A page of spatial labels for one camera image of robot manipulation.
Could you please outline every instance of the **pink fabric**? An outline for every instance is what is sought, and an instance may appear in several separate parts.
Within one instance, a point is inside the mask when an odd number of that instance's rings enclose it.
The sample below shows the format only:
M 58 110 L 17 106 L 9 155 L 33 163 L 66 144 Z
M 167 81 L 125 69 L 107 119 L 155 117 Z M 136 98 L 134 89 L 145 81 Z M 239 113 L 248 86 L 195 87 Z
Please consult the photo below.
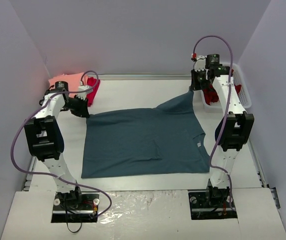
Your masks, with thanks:
M 82 75 L 83 75 L 83 72 L 77 73 L 77 74 L 70 74 L 70 75 L 63 74 L 63 75 L 59 75 L 59 76 L 55 76 L 55 77 L 51 78 L 50 80 L 48 80 L 48 82 L 49 82 L 49 85 L 52 86 L 57 81 L 64 81 L 64 82 L 68 83 L 68 90 L 69 91 L 78 91 Z M 96 78 L 88 77 L 87 80 L 86 80 L 86 78 L 87 78 L 87 76 L 85 76 L 83 78 L 83 81 L 85 83 L 87 83 L 87 85 L 93 86 L 95 84 Z M 98 84 L 95 86 L 95 88 L 93 89 L 92 92 L 90 92 L 88 95 L 86 95 L 86 98 L 88 99 L 88 102 L 87 102 L 88 107 L 92 105 L 94 97 L 97 94 L 97 91 L 99 89 L 99 85 L 100 85 L 100 82 L 98 82 Z M 75 95 L 75 93 L 69 94 L 69 96 L 71 98 L 73 98 L 74 95 Z

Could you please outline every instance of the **purple hose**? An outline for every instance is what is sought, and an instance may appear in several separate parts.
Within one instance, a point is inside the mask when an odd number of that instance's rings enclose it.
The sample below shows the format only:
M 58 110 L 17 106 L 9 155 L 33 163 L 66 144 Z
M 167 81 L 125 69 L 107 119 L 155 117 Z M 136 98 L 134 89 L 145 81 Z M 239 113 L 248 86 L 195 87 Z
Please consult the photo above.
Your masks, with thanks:
M 199 44 L 199 42 L 203 39 L 206 39 L 206 38 L 217 38 L 217 39 L 221 39 L 225 44 L 226 46 L 228 47 L 228 50 L 229 50 L 229 54 L 230 54 L 230 63 L 229 63 L 229 73 L 228 73 L 228 83 L 231 83 L 231 75 L 232 75 L 232 67 L 233 67 L 233 52 L 232 52 L 232 49 L 231 49 L 231 46 L 229 45 L 229 43 L 222 37 L 220 36 L 217 36 L 217 35 L 207 35 L 207 36 L 204 36 L 204 37 L 201 37 L 195 44 L 194 48 L 193 48 L 193 53 L 195 54 L 195 49 L 197 47 L 197 45 Z M 236 211 L 233 207 L 232 207 L 232 198 L 233 198 L 233 195 L 232 195 L 232 179 L 231 179 L 231 176 L 229 175 L 229 172 L 227 170 L 225 170 L 223 167 L 220 167 L 220 166 L 214 166 L 212 165 L 212 159 L 213 159 L 213 156 L 214 156 L 214 153 L 215 153 L 215 150 L 217 149 L 218 145 L 219 145 L 219 142 L 220 142 L 220 139 L 222 137 L 222 134 L 223 134 L 223 131 L 224 131 L 224 127 L 225 127 L 225 124 L 227 122 L 227 118 L 228 118 L 228 113 L 229 113 L 229 105 L 230 105 L 230 100 L 231 100 L 231 85 L 229 84 L 228 85 L 228 95 L 227 95 L 227 103 L 226 103 L 226 108 L 225 108 L 225 112 L 224 112 L 224 117 L 223 117 L 223 122 L 222 122 L 222 126 L 221 126 L 221 129 L 219 131 L 219 134 L 218 134 L 218 137 L 216 139 L 216 142 L 215 142 L 215 145 L 212 149 L 212 152 L 211 152 L 211 155 L 209 156 L 209 166 L 211 168 L 214 168 L 214 169 L 220 169 L 222 170 L 223 172 L 225 172 L 227 174 L 227 177 L 228 177 L 228 181 L 229 181 L 229 207 L 233 210 L 233 211 Z
M 108 210 L 110 209 L 110 207 L 112 206 L 112 199 L 111 199 L 111 197 L 110 197 L 106 192 L 104 192 L 103 190 L 100 190 L 100 189 L 95 188 L 95 187 L 92 187 L 92 186 L 86 186 L 86 185 L 83 185 L 83 184 L 78 184 L 78 183 L 74 183 L 74 182 L 71 182 L 71 181 L 66 181 L 65 179 L 63 179 L 63 178 L 61 178 L 61 177 L 59 177 L 59 176 L 57 176 L 57 175 L 55 175 L 55 174 L 53 174 L 53 173 L 24 170 L 24 169 L 20 168 L 20 167 L 17 165 L 17 163 L 15 162 L 15 159 L 14 159 L 14 147 L 15 147 L 15 144 L 16 144 L 16 142 L 17 142 L 17 140 L 18 140 L 18 137 L 19 137 L 21 131 L 23 130 L 25 124 L 26 124 L 32 117 L 34 117 L 39 111 L 45 109 L 45 108 L 48 106 L 48 104 L 50 103 L 50 101 L 52 100 L 52 98 L 54 98 L 55 96 L 57 96 L 57 95 L 59 95 L 59 94 L 81 94 L 81 93 L 86 93 L 86 92 L 92 90 L 92 89 L 99 83 L 99 76 L 98 76 L 98 74 L 97 74 L 95 71 L 92 71 L 92 70 L 89 70 L 89 71 L 84 72 L 83 75 L 82 75 L 82 77 L 81 77 L 81 80 L 83 80 L 83 77 L 84 77 L 87 73 L 94 73 L 94 74 L 96 75 L 96 82 L 95 82 L 95 84 L 94 84 L 93 86 L 90 86 L 89 89 L 87 89 L 87 90 L 82 90 L 82 91 L 63 91 L 63 92 L 57 92 L 57 93 L 53 94 L 53 95 L 49 98 L 49 100 L 45 103 L 44 106 L 42 106 L 40 109 L 34 111 L 33 113 L 31 113 L 31 115 L 29 115 L 29 116 L 26 118 L 26 120 L 25 120 L 25 121 L 22 123 L 22 125 L 18 128 L 17 133 L 16 133 L 15 136 L 14 136 L 14 139 L 13 139 L 13 142 L 12 142 L 12 145 L 11 145 L 10 156 L 11 156 L 11 161 L 12 161 L 12 164 L 14 165 L 14 167 L 15 167 L 17 170 L 19 170 L 20 172 L 22 172 L 22 173 L 32 174 L 32 175 L 48 175 L 48 176 L 52 176 L 52 177 L 54 177 L 54 178 L 58 178 L 60 181 L 66 183 L 66 184 L 74 185 L 74 186 L 76 186 L 76 187 L 82 187 L 82 188 L 91 189 L 91 190 L 94 190 L 94 191 L 97 191 L 97 192 L 100 192 L 100 193 L 104 194 L 104 195 L 108 198 L 108 200 L 109 200 L 109 205 L 108 205 L 108 207 L 107 207 L 104 211 L 100 212 L 100 213 L 97 215 L 97 216 L 100 216 L 100 215 L 104 214 L 106 211 L 108 211 Z

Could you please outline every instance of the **purple cable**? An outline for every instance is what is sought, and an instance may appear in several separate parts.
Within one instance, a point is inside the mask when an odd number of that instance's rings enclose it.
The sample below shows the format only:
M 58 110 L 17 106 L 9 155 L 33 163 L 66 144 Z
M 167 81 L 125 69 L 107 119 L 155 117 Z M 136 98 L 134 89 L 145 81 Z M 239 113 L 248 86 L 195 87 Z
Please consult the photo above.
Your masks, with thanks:
M 214 168 L 214 169 L 219 169 L 219 170 L 222 170 L 223 172 L 225 172 L 227 174 L 227 177 L 228 177 L 228 181 L 229 181 L 229 207 L 233 210 L 233 211 L 236 211 L 235 208 L 232 207 L 232 198 L 233 198 L 233 195 L 232 195 L 232 179 L 231 179 L 231 176 L 229 175 L 229 172 L 227 170 L 225 170 L 223 167 L 220 167 L 220 166 L 214 166 L 212 165 L 212 159 L 213 159 L 213 156 L 214 156 L 214 153 L 215 153 L 215 150 L 217 149 L 218 145 L 219 145 L 219 142 L 220 142 L 220 139 L 222 137 L 222 134 L 223 134 L 223 131 L 224 131 L 224 127 L 225 127 L 225 124 L 227 122 L 227 118 L 228 118 L 228 113 L 229 113 L 229 105 L 230 105 L 230 100 L 231 100 L 231 75 L 232 75 L 232 67 L 233 67 L 233 52 L 232 52 L 232 49 L 231 49 L 231 46 L 229 45 L 229 43 L 222 37 L 218 36 L 218 35 L 207 35 L 207 36 L 204 36 L 204 37 L 201 37 L 195 44 L 194 48 L 193 48 L 193 53 L 195 54 L 195 49 L 197 47 L 197 45 L 199 44 L 199 42 L 203 39 L 206 39 L 206 38 L 217 38 L 217 39 L 221 39 L 225 44 L 226 46 L 228 47 L 228 50 L 229 50 L 229 54 L 230 54 L 230 63 L 229 63 L 229 73 L 228 73 L 228 95 L 227 95 L 227 103 L 226 103 L 226 108 L 225 108 L 225 112 L 224 112 L 224 117 L 223 117 L 223 122 L 222 122 L 222 126 L 221 126 L 221 129 L 219 130 L 219 134 L 217 136 L 217 139 L 216 139 L 216 142 L 215 142 L 215 145 L 213 147 L 213 150 L 211 152 L 211 155 L 209 156 L 209 166 L 211 168 Z
M 74 182 L 71 182 L 71 181 L 66 181 L 65 179 L 63 179 L 63 178 L 61 178 L 61 177 L 59 177 L 59 176 L 57 176 L 57 175 L 55 175 L 55 174 L 53 174 L 53 173 L 24 170 L 24 169 L 20 168 L 20 167 L 17 165 L 17 163 L 15 162 L 15 159 L 14 159 L 14 147 L 15 147 L 15 144 L 16 144 L 16 142 L 17 142 L 17 140 L 18 140 L 18 137 L 19 137 L 19 135 L 20 135 L 22 129 L 24 128 L 25 124 L 26 124 L 32 117 L 34 117 L 39 111 L 45 109 L 45 108 L 49 105 L 49 103 L 50 103 L 50 101 L 52 100 L 52 98 L 54 98 L 55 96 L 57 96 L 57 95 L 59 95 L 59 94 L 81 94 L 81 93 L 86 93 L 86 92 L 92 90 L 92 89 L 99 83 L 99 75 L 98 75 L 95 71 L 92 71 L 92 70 L 89 70 L 89 71 L 84 72 L 83 75 L 82 75 L 82 77 L 81 77 L 81 80 L 83 79 L 83 77 L 84 77 L 87 73 L 94 73 L 94 74 L 96 75 L 96 82 L 95 82 L 95 84 L 94 84 L 93 86 L 90 86 L 89 89 L 87 89 L 87 90 L 82 90 L 82 91 L 63 91 L 63 92 L 57 92 L 57 93 L 53 94 L 53 95 L 48 99 L 48 101 L 45 103 L 44 106 L 42 106 L 40 109 L 34 111 L 31 115 L 29 115 L 29 116 L 26 118 L 26 120 L 25 120 L 25 121 L 22 123 L 22 125 L 18 128 L 17 133 L 16 133 L 15 136 L 14 136 L 14 139 L 13 139 L 13 142 L 12 142 L 12 145 L 11 145 L 10 156 L 11 156 L 11 161 L 12 161 L 13 166 L 14 166 L 17 170 L 19 170 L 20 172 L 22 172 L 22 173 L 32 174 L 32 175 L 48 175 L 48 176 L 52 176 L 52 177 L 54 177 L 54 178 L 58 178 L 60 181 L 66 183 L 66 184 L 74 185 L 74 186 L 76 186 L 76 187 L 82 187 L 82 188 L 91 189 L 91 190 L 94 190 L 94 191 L 97 191 L 97 192 L 100 192 L 100 193 L 104 194 L 104 195 L 108 198 L 108 200 L 109 200 L 109 205 L 108 205 L 108 207 L 107 207 L 104 211 L 100 212 L 100 213 L 97 215 L 97 216 L 100 216 L 100 215 L 104 214 L 106 211 L 108 211 L 108 210 L 110 209 L 110 207 L 112 206 L 112 199 L 111 199 L 111 197 L 110 197 L 106 192 L 104 192 L 103 190 L 100 190 L 100 189 L 95 188 L 95 187 L 92 187 L 92 186 L 86 186 L 86 185 L 83 185 L 83 184 L 78 184 L 78 183 L 74 183 Z

